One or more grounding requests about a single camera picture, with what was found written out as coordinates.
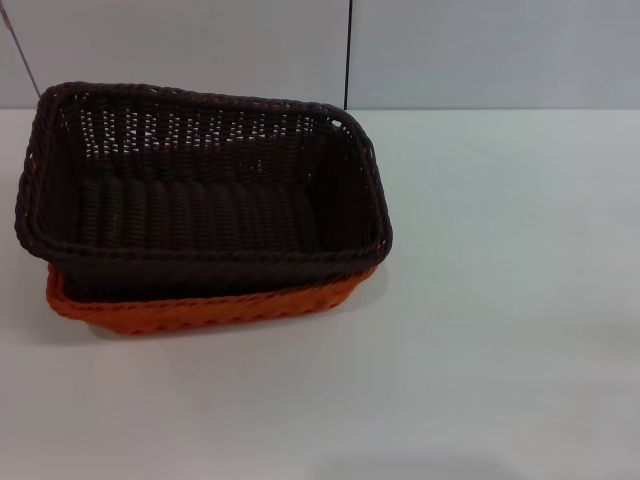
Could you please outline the orange woven plastic basket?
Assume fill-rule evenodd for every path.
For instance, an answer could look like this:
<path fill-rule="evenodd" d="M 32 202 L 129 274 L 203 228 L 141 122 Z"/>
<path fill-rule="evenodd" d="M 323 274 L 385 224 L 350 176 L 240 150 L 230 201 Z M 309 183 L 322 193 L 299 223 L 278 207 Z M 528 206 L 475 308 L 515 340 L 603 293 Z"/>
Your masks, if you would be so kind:
<path fill-rule="evenodd" d="M 49 265 L 46 300 L 67 319 L 118 335 L 152 335 L 324 312 L 342 304 L 375 272 L 372 267 L 331 282 L 239 296 L 108 303 L 71 299 L 62 275 Z"/>

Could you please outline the dark brown woven plastic basket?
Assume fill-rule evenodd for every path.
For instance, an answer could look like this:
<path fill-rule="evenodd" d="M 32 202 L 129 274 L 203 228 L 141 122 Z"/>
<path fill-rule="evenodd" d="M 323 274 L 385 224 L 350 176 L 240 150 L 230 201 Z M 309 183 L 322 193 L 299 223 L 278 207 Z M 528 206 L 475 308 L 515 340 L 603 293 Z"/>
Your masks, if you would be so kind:
<path fill-rule="evenodd" d="M 68 82 L 38 102 L 21 246 L 82 301 L 264 292 L 379 265 L 374 147 L 323 103 Z"/>

